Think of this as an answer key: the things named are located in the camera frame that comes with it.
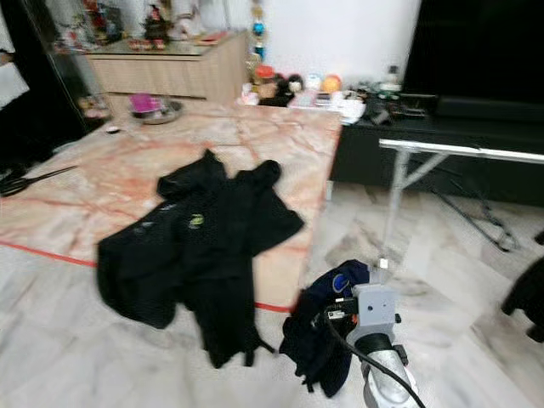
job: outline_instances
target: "pink marble board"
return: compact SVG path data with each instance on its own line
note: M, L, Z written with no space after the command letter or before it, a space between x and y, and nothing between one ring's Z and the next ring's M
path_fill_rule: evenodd
M340 116L185 101L184 114L175 122L145 126L121 116L115 124L120 133L109 135L102 127L27 177L78 168L1 199L0 243L93 265L97 242L161 201L155 193L157 179L197 160L206 148L224 163L230 177L272 159L283 170L276 191L306 225L256 257L256 299L268 309L289 308L298 293L324 201Z

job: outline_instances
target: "black tv cabinet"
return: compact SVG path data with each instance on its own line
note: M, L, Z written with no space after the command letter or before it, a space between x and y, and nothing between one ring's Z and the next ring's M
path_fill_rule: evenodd
M379 139L544 154L544 123L429 117L375 126L362 119L343 127L331 180L390 186L395 151L381 149ZM429 156L418 154L413 158L424 161ZM410 170L417 166L411 162ZM476 179L490 200L544 207L544 165L450 156L439 167L462 174L465 179ZM462 195L451 183L455 178L449 173L434 171L410 188L427 191L434 187L445 194Z

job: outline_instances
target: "black cable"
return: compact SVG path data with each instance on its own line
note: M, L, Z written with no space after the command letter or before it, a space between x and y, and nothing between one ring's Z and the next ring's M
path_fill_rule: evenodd
M386 376L389 376L389 377L393 378L397 383L399 383L402 386L402 388L404 388L408 392L408 394L416 401L416 404L420 408L427 408L425 406L425 404L423 404L423 402L419 399L416 392L413 389L411 389L410 384L408 384L405 380L400 378L393 371L389 370L386 366L381 365L380 363L378 363L374 359L370 358L368 355L366 355L364 353L361 353L357 348L355 348L354 346L352 346L351 344L346 342L346 340L344 338L342 338L342 336L340 336L337 329L334 328L334 326L331 323L331 320L329 319L329 312L332 312L333 310L335 310L335 309L332 306L329 306L328 308L325 309L325 315L324 315L325 322L329 326L329 330L331 330L332 336L339 343L341 343L346 349L351 351L353 354L355 354L361 360L367 362L368 364L370 364L373 367L376 367L379 371L381 371Z

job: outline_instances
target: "wooden cabinet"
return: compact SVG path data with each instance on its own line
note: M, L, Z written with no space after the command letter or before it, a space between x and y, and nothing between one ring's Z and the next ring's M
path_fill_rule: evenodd
M247 33L211 47L172 42L165 51L135 53L127 40L88 54L106 94L148 93L230 103L247 81Z

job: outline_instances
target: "jacket logo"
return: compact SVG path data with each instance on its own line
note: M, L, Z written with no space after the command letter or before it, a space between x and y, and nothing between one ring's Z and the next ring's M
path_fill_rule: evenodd
M202 214L191 214L191 217L189 228L191 230L198 230L204 224L204 216Z

